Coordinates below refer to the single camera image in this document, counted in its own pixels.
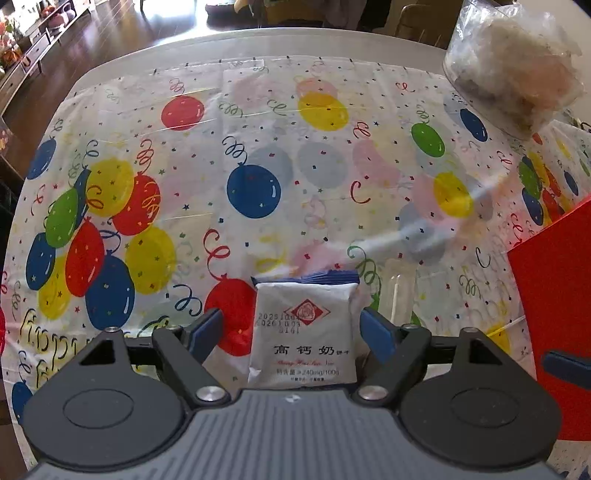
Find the wooden floor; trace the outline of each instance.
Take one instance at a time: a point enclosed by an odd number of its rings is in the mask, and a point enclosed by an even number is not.
[[[74,83],[109,60],[178,38],[200,37],[220,30],[253,27],[235,21],[221,27],[207,24],[207,0],[109,0],[85,14],[41,61],[43,73],[25,81],[4,113],[17,140],[8,161],[25,176],[37,145],[57,107]]]

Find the red box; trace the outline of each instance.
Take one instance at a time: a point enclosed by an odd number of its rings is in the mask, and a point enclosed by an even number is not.
[[[591,440],[591,391],[544,372],[559,350],[591,357],[591,197],[509,251],[530,330],[538,382],[563,415],[562,440]]]

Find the tablecloth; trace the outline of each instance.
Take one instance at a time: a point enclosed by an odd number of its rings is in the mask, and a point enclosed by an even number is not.
[[[72,92],[35,154],[2,273],[4,383],[28,464],[24,404],[107,326],[149,335],[220,307],[205,365],[244,386],[251,277],[354,268],[383,311],[410,271],[410,321],[476,326],[531,370],[506,251],[591,192],[590,153],[570,125],[519,142],[444,77],[352,59],[187,63]],[[582,452],[555,463],[575,478]]]

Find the red logo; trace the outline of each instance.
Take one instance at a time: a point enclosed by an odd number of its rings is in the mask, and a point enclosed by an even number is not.
[[[330,310],[319,307],[310,299],[305,299],[298,306],[287,309],[284,313],[297,317],[304,325],[309,325],[314,320],[326,317],[330,313]]]

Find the green balloon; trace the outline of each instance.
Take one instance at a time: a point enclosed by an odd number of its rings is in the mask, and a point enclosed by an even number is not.
[[[441,157],[445,145],[435,129],[427,124],[414,124],[410,129],[414,142],[430,157]]]
[[[50,207],[45,224],[47,243],[54,248],[61,248],[70,241],[76,229],[78,213],[78,192],[70,189],[64,192]]]
[[[519,171],[519,179],[527,190],[527,193],[536,200],[539,200],[542,193],[542,182],[537,173],[534,172],[534,170],[532,170],[524,161],[519,162],[519,167],[517,169]]]

